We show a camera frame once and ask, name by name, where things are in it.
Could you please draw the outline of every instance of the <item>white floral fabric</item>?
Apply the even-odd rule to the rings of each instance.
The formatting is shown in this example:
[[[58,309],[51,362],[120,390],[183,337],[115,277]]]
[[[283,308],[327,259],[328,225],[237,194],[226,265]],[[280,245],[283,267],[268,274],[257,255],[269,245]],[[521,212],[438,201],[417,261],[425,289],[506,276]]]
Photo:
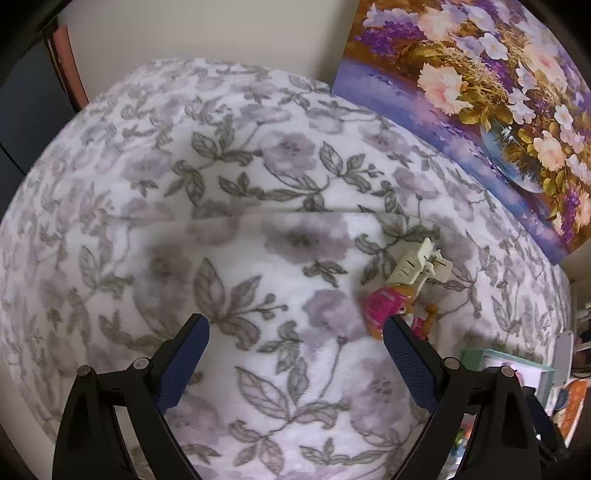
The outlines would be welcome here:
[[[428,415],[360,304],[425,237],[454,263],[420,299],[439,305],[442,356],[551,361],[565,275],[448,158],[324,83],[155,61],[19,188],[0,226],[0,345],[55,439],[78,365],[126,368],[202,312],[210,344],[166,418],[204,479],[389,479]]]

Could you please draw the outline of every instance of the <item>floral blanket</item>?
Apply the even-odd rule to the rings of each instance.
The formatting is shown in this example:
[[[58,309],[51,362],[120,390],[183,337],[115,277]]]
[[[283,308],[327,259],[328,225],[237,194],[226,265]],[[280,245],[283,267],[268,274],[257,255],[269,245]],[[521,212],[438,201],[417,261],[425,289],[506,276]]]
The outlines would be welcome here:
[[[21,185],[0,227],[0,345],[55,439],[78,365],[126,368],[202,312],[210,345],[166,419],[204,479],[390,478],[428,414],[359,305],[425,237],[454,263],[421,295],[442,356],[551,360],[565,275],[448,158],[323,83],[155,61]]]

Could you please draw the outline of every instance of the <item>silver screw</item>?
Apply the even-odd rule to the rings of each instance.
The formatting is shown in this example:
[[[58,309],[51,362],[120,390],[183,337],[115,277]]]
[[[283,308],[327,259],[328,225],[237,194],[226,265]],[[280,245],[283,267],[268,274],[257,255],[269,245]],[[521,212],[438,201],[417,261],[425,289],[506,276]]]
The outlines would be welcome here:
[[[501,373],[509,378],[515,375],[515,371],[511,367],[508,367],[506,365],[504,367],[501,367]]]
[[[149,362],[150,360],[143,356],[141,358],[137,358],[133,365],[136,370],[143,370],[148,366]]]
[[[460,361],[457,358],[453,358],[452,356],[448,356],[444,361],[443,365],[448,367],[449,370],[457,370],[460,368]]]
[[[88,365],[81,365],[80,367],[78,367],[77,373],[80,377],[85,377],[90,373],[91,370],[92,369]]]

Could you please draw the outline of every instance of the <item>beige plastic toy part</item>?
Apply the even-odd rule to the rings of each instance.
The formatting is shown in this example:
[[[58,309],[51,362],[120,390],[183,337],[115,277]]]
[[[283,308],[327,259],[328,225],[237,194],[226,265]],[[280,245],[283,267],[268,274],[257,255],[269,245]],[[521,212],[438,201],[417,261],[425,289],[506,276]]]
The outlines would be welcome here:
[[[418,294],[428,278],[447,282],[452,268],[453,263],[443,258],[431,239],[426,238],[420,247],[409,250],[403,256],[387,283],[412,285]]]

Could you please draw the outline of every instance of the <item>colorful toy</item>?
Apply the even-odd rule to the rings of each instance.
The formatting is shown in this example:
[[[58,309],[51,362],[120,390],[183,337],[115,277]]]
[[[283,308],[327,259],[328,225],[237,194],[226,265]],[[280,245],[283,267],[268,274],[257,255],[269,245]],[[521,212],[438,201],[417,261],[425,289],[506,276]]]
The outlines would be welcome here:
[[[369,334],[382,340],[387,318],[399,314],[421,339],[428,337],[437,320],[437,306],[427,305],[428,316],[414,316],[414,301],[428,278],[446,282],[453,264],[441,257],[431,240],[426,238],[418,248],[409,250],[390,275],[386,286],[372,293],[365,302],[364,314]]]

